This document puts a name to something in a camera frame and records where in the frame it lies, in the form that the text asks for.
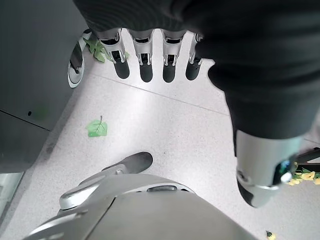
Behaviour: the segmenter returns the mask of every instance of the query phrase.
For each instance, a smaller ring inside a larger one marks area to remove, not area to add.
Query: green leaf
[[[108,126],[102,122],[102,116],[100,116],[100,120],[93,120],[85,128],[88,130],[89,137],[107,136]]]
[[[305,168],[302,168],[302,172],[303,172],[304,174],[309,174],[309,173],[311,173],[311,171],[309,171],[308,169],[305,169]]]
[[[95,50],[95,53],[93,56],[100,62],[104,63],[106,61],[104,56],[102,56],[101,52],[98,52],[97,50]]]
[[[97,39],[87,40],[84,37],[82,39],[83,39],[83,41],[85,41],[86,44],[89,45],[89,51],[90,51],[90,53],[93,54],[95,52],[96,47],[97,47],[98,40]]]
[[[300,177],[299,175],[297,175],[297,174],[294,174],[294,175],[292,176],[292,178],[293,178],[293,179],[301,179],[301,177]]]
[[[130,57],[130,54],[127,51],[124,53],[124,55],[125,55],[126,59],[128,59]]]

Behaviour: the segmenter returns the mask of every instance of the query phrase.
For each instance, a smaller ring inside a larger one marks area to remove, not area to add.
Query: white tiled floor
[[[154,163],[147,173],[189,186],[261,240],[265,230],[276,233],[279,240],[317,239],[319,186],[311,182],[285,186],[259,209],[242,200],[235,178],[229,112],[223,94],[206,74],[211,63],[203,63],[195,81],[185,78],[191,35],[183,43],[176,78],[170,84],[162,80],[159,32],[154,36],[154,46],[159,47],[154,48],[150,83],[140,79],[133,46],[126,32],[123,36],[131,54],[130,77],[117,78],[111,62],[94,62],[86,52],[85,80],[67,107],[74,109],[52,153],[49,139],[37,163],[26,172],[8,219],[0,228],[1,240],[21,239],[56,215],[58,199],[65,191],[140,151],[153,155]],[[88,138],[85,126],[100,115],[108,124],[108,135]],[[319,138],[308,139],[311,141],[305,141],[304,148],[320,142]]]

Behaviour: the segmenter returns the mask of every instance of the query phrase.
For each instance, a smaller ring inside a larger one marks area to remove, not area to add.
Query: silver metal part
[[[236,178],[239,189],[248,204],[261,207],[290,181],[292,174],[287,169],[279,173],[277,166],[290,163],[299,152],[302,137],[267,139],[236,132]]]
[[[104,43],[105,41],[108,41],[108,40],[114,40],[116,43],[114,44]],[[119,56],[122,63],[126,61],[126,50],[125,50],[123,38],[121,36],[121,29],[118,29],[117,33],[113,38],[100,39],[100,42],[103,45],[105,51],[109,54],[114,64],[116,64],[117,62],[113,56],[113,52],[119,52]]]
[[[182,40],[186,31],[180,32],[170,32],[167,30],[161,30],[163,36],[163,64],[168,66],[169,63],[169,56],[173,57],[172,66],[175,66],[177,63],[177,59],[180,54]]]
[[[144,64],[142,54],[147,54],[147,64],[150,65],[152,63],[154,30],[150,30],[149,33],[147,33],[147,35],[145,33],[147,31],[139,32],[128,30],[128,32],[132,37],[135,55],[138,58],[139,64]]]
[[[189,63],[194,64],[194,60],[196,57],[196,44],[200,42],[202,37],[198,33],[194,33],[192,37],[192,42],[190,45],[190,52],[189,52]],[[203,62],[203,59],[199,61],[198,65],[201,65]]]
[[[88,177],[86,180],[82,181],[79,186],[67,191],[60,197],[60,208],[62,210],[67,210],[78,207],[89,198],[106,177],[126,174],[127,172],[126,166],[119,164]]]
[[[24,240],[194,240],[199,234],[203,240],[256,239],[180,183],[120,174],[105,176],[81,205],[61,210]]]

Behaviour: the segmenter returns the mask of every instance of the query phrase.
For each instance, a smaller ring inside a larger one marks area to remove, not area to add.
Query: robotic hand
[[[132,36],[143,81],[152,79],[153,29],[163,34],[163,79],[175,77],[186,30],[194,32],[186,77],[203,58],[223,90],[244,200],[264,205],[290,181],[302,136],[320,105],[320,3],[316,0],[74,0],[111,56],[129,76],[121,28]]]

